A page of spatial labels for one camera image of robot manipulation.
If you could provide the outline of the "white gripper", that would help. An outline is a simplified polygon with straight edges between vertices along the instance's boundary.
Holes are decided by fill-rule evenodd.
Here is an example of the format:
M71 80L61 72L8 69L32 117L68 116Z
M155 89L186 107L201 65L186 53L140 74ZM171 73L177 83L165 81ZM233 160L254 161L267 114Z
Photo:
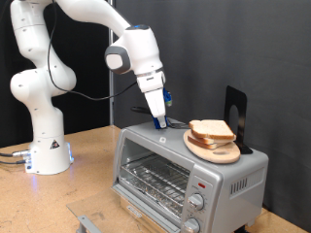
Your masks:
M145 98L147 100L148 106L153 117L158 117L158 123L161 128L167 126L166 116L165 116L165 104L163 97L163 89L155 89L145 93Z

